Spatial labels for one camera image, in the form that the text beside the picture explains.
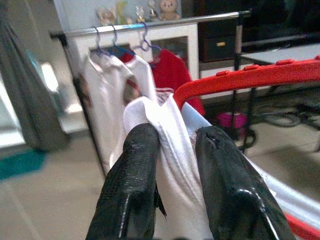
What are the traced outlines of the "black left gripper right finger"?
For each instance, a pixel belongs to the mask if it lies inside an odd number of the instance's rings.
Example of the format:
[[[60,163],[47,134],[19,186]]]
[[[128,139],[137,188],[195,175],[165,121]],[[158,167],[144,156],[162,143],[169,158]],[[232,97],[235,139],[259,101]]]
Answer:
[[[222,129],[198,129],[195,154],[214,240],[296,240],[263,178]]]

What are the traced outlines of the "pink white ornament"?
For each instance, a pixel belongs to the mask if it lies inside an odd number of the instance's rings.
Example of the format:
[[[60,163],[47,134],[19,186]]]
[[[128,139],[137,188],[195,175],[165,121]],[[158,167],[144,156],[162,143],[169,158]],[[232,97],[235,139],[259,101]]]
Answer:
[[[97,18],[102,26],[115,25],[117,23],[116,9],[100,7],[96,11]]]

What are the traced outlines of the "magenta plastic tub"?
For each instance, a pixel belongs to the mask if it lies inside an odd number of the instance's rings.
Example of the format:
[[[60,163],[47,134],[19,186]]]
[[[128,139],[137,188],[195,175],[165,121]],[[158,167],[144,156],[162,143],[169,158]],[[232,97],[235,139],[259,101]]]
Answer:
[[[232,115],[231,112],[221,112],[216,116],[219,125],[225,128],[234,127],[240,129],[247,123],[247,116],[243,113],[235,113]]]

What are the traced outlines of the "white sports shirt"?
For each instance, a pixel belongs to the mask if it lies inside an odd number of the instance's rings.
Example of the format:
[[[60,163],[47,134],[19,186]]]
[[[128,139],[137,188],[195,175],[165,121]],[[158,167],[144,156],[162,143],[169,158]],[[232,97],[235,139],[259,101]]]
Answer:
[[[142,96],[124,109],[126,137],[135,126],[146,123],[156,129],[159,137],[156,187],[164,207],[155,210],[153,239],[214,240],[195,151],[197,130],[212,125],[188,104],[180,110],[172,97],[158,105]],[[314,228],[320,227],[320,203],[249,163],[260,174],[284,213],[302,218]]]

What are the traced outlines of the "steel clothes rack black frame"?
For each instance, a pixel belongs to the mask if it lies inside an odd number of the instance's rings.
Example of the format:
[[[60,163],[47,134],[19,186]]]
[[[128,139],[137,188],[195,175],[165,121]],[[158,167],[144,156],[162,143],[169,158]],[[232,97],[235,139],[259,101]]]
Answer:
[[[62,45],[68,67],[72,75],[72,82],[76,95],[82,107],[83,115],[88,126],[89,135],[91,137],[94,150],[96,153],[97,162],[100,166],[102,175],[106,175],[103,166],[103,159],[99,150],[98,142],[92,121],[88,112],[88,103],[86,102],[86,94],[83,88],[83,81],[80,78],[80,66],[84,55],[90,51],[98,50],[102,52],[103,48],[117,48],[117,39],[119,35],[129,34],[127,44],[132,43],[137,39],[146,40],[148,33],[156,35],[159,40],[160,32],[166,33],[169,30],[173,31],[173,38],[187,37],[188,38],[188,54],[194,55],[194,59],[189,59],[190,73],[193,79],[199,76],[198,63],[198,24],[220,22],[226,20],[236,20],[235,30],[235,62],[234,67],[238,68],[240,63],[240,53],[242,49],[243,22],[244,18],[250,17],[252,10],[227,12],[214,15],[187,17],[177,20],[155,21],[147,23],[133,23],[125,25],[109,25],[101,27],[92,27],[83,30],[73,30],[68,32],[57,31],[50,32],[49,36],[52,40],[59,40]]]

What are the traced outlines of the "red shirt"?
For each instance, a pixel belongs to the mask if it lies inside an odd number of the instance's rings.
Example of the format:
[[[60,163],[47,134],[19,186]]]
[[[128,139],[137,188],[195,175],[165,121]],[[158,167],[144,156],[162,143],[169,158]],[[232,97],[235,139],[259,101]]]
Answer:
[[[190,73],[185,63],[167,49],[162,49],[159,63],[148,63],[151,67],[155,83],[157,103],[161,106],[179,87],[192,81]],[[133,58],[132,55],[125,53],[120,60],[125,63]],[[124,101],[130,101],[142,97],[134,75],[127,79]]]

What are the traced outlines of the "blue hanger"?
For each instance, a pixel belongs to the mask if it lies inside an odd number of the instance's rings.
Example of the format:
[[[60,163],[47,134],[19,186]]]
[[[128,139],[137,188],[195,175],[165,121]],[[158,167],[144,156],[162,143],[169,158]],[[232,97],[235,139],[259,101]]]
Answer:
[[[117,35],[117,30],[113,24],[110,25],[113,28],[113,38],[112,38],[112,53],[124,53],[124,54],[129,54],[131,56],[134,56],[136,53],[132,50],[120,47],[117,45],[117,40],[118,40],[118,35]]]

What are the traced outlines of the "white table black frame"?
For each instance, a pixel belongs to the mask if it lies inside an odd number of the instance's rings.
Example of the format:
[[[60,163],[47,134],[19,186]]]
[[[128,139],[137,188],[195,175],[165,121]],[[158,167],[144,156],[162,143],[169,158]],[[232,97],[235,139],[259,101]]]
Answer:
[[[241,55],[242,60],[251,61],[254,64],[267,66],[273,65],[280,60],[286,59],[294,59],[298,61],[307,60],[312,58],[315,53],[320,53],[320,43],[310,44],[304,46],[296,46],[289,47],[284,49],[276,49],[269,50],[263,52],[255,52],[255,53],[245,53]],[[256,97],[256,89],[252,88],[249,94],[249,102],[248,102],[248,122],[247,129],[251,126],[251,121],[253,118],[257,117],[259,119],[264,120],[267,123],[273,124],[277,126],[278,124],[275,122],[275,119],[271,119],[270,116],[284,116],[284,112],[267,112],[267,113],[259,113],[258,115],[253,114],[254,101]],[[296,107],[296,121],[295,124],[302,123],[309,127],[312,127],[318,131],[320,131],[320,123],[315,123],[310,116],[311,114],[320,115],[320,101],[315,104],[311,103],[299,103]]]

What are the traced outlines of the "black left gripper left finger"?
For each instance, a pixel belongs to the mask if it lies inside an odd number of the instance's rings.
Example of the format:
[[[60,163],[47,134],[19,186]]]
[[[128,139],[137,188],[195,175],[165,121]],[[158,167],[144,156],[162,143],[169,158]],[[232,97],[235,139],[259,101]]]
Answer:
[[[86,240],[152,240],[156,208],[164,209],[156,185],[160,154],[157,130],[136,125],[108,172]]]

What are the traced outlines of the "black cabinet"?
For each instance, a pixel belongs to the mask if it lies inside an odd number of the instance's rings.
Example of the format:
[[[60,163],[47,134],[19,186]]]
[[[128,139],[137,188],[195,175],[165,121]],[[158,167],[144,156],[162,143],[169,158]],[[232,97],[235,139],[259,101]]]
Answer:
[[[250,11],[243,19],[242,50],[320,42],[320,0],[194,0],[195,16]],[[233,59],[236,19],[198,25],[199,58],[202,62]]]

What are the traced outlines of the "white glass door cabinet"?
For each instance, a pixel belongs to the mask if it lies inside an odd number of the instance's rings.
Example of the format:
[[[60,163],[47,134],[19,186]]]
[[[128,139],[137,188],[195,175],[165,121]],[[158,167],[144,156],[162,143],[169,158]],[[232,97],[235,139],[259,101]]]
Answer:
[[[147,40],[153,45],[157,41],[175,40],[183,38],[186,40],[187,66],[191,78],[199,78],[199,54],[198,54],[198,24],[196,22],[185,23],[182,19],[175,21],[158,21],[146,23],[148,27]],[[114,26],[117,32],[118,46],[128,45],[130,49],[138,46],[144,26],[141,23]],[[97,28],[100,33],[100,46],[102,48],[112,47],[114,37],[111,26]],[[90,50],[96,49],[96,31],[88,28],[66,32],[65,36],[70,46],[71,56],[73,57],[73,67],[79,69],[82,60]]]

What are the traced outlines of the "yellow green ornament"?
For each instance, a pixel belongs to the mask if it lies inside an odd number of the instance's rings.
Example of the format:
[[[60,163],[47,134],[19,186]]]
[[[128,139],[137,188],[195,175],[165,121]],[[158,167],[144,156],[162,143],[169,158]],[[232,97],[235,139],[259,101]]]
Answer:
[[[121,0],[116,3],[116,16],[119,25],[130,25],[133,23],[132,18],[126,14],[127,5],[126,0]]]

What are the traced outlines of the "red plastic hanger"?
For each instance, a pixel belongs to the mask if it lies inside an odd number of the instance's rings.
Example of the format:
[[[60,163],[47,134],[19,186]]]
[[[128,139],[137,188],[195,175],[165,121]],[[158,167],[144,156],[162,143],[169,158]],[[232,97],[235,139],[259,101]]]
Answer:
[[[188,99],[201,95],[312,81],[320,81],[320,55],[307,60],[285,59],[271,65],[251,65],[233,72],[222,71],[182,85],[173,94],[173,99],[182,108]],[[320,240],[320,229],[300,217],[288,213],[284,215],[295,238]]]

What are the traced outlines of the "grey curtain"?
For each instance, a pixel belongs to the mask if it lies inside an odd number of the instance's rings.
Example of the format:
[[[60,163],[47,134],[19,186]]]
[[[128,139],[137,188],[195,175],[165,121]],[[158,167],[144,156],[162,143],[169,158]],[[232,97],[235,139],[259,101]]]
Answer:
[[[22,136],[30,148],[39,151],[62,149],[68,135],[48,89],[12,27],[8,11],[8,0],[0,0],[0,73]]]

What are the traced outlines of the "teal floor mat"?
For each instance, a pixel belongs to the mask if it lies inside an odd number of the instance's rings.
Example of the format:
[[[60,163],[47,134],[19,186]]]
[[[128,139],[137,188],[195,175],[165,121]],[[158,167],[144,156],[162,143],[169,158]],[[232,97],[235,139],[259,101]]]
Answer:
[[[39,170],[45,163],[46,153],[27,150],[0,158],[0,181]]]

